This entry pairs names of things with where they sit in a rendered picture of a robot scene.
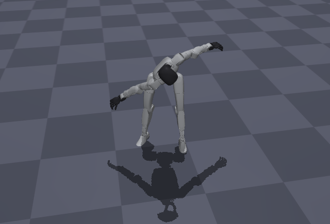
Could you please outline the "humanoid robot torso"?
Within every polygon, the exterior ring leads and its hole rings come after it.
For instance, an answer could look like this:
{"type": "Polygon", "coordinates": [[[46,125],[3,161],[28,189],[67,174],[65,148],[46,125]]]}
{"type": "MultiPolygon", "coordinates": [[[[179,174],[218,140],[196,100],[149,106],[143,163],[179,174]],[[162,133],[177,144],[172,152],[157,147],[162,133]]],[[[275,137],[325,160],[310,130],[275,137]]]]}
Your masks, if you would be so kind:
{"type": "Polygon", "coordinates": [[[168,64],[168,65],[170,65],[171,66],[171,69],[175,72],[175,73],[177,73],[177,71],[178,71],[178,68],[179,68],[179,66],[178,65],[175,65],[174,63],[173,63],[173,61],[171,60],[171,58],[169,58],[169,57],[165,57],[156,67],[155,67],[155,69],[153,70],[153,77],[155,78],[155,79],[157,79],[160,83],[161,83],[161,85],[163,85],[163,84],[165,84],[162,80],[161,80],[161,78],[159,77],[159,75],[158,75],[158,71],[162,68],[162,66],[164,65],[164,64],[168,64]]]}

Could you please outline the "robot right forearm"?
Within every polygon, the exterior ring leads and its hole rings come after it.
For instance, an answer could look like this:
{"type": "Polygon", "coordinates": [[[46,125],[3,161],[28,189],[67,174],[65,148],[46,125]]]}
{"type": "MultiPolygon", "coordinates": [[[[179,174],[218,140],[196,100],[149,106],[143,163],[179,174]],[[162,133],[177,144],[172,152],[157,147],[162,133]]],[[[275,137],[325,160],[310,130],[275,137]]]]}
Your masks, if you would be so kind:
{"type": "Polygon", "coordinates": [[[129,88],[127,91],[124,91],[122,94],[120,94],[120,98],[128,98],[132,95],[135,95],[138,91],[138,87],[137,86],[132,86],[131,88],[129,88]]]}

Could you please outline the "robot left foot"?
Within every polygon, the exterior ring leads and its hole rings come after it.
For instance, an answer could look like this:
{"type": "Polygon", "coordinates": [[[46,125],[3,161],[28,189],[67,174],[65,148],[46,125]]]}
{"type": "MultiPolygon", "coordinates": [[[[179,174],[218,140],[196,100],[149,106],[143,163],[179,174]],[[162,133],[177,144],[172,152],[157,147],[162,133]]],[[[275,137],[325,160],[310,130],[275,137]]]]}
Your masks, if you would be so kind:
{"type": "Polygon", "coordinates": [[[186,141],[183,141],[183,138],[180,141],[180,138],[179,138],[178,142],[179,142],[179,150],[180,150],[180,152],[181,153],[186,153],[187,152],[186,141]]]}

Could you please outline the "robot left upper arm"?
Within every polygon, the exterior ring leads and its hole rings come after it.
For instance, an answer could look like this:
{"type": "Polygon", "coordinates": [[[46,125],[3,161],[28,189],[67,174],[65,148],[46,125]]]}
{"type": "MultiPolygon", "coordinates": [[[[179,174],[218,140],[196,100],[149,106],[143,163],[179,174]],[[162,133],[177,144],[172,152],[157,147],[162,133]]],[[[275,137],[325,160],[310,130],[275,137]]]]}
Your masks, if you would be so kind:
{"type": "Polygon", "coordinates": [[[189,58],[196,59],[199,54],[195,54],[193,49],[185,51],[183,53],[177,53],[171,60],[175,65],[181,65],[185,60],[189,58]]]}

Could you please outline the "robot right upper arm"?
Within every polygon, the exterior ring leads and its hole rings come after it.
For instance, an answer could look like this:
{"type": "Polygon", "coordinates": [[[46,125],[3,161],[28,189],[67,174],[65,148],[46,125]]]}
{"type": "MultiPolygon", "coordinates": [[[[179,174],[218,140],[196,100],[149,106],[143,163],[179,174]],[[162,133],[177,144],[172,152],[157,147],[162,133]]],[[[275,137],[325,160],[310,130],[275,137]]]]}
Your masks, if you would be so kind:
{"type": "Polygon", "coordinates": [[[144,90],[156,90],[161,83],[157,79],[150,79],[148,82],[144,82],[136,85],[138,87],[138,91],[136,94],[142,94],[144,90]]]}

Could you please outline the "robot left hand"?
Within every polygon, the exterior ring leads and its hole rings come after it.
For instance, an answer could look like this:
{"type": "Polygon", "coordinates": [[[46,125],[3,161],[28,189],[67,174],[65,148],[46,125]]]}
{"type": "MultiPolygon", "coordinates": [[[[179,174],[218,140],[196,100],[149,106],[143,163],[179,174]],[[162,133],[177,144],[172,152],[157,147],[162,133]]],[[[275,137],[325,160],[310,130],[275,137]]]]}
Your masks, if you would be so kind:
{"type": "Polygon", "coordinates": [[[213,50],[214,48],[218,48],[221,51],[223,51],[223,46],[217,42],[210,43],[212,47],[209,48],[209,50],[213,50]]]}

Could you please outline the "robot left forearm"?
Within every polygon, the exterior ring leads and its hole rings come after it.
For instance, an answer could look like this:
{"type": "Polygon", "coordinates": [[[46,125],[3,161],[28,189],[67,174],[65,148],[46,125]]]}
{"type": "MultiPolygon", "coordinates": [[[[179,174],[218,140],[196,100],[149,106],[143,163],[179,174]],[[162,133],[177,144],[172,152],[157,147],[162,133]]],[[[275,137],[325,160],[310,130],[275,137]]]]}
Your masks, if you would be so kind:
{"type": "Polygon", "coordinates": [[[212,47],[212,45],[210,44],[210,43],[207,43],[207,44],[204,44],[204,45],[202,45],[202,46],[197,46],[197,47],[195,47],[194,49],[193,49],[193,52],[195,53],[195,54],[202,54],[202,53],[204,53],[204,52],[207,52],[207,51],[209,51],[209,48],[210,47],[212,47]]]}

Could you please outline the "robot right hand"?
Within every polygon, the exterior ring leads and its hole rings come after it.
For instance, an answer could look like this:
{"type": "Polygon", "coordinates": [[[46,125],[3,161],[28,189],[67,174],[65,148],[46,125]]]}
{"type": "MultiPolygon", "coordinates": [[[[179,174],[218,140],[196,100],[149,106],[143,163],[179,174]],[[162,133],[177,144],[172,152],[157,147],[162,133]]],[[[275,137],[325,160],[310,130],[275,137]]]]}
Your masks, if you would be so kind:
{"type": "Polygon", "coordinates": [[[113,107],[115,106],[115,110],[117,109],[117,105],[121,102],[124,101],[126,98],[120,98],[120,96],[118,97],[114,97],[113,99],[110,100],[110,107],[113,110],[113,107]]]}

